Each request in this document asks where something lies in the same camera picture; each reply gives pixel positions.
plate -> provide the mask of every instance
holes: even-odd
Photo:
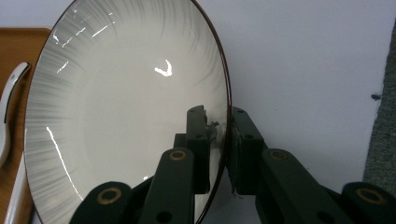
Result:
[[[67,223],[96,186],[134,187],[154,175],[187,110],[203,105],[218,122],[212,190],[224,167],[231,94],[219,38],[195,1],[81,0],[51,31],[29,90],[25,162],[44,223]]]

wooden table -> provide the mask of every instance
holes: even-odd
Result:
[[[14,89],[8,107],[11,149],[5,165],[0,169],[0,223],[5,220],[9,198],[18,172],[24,142],[24,118],[27,95],[38,56],[50,34],[42,28],[0,28],[0,92],[14,68],[28,62],[32,65]],[[18,223],[29,223],[32,197],[28,188],[23,196],[23,208]]]

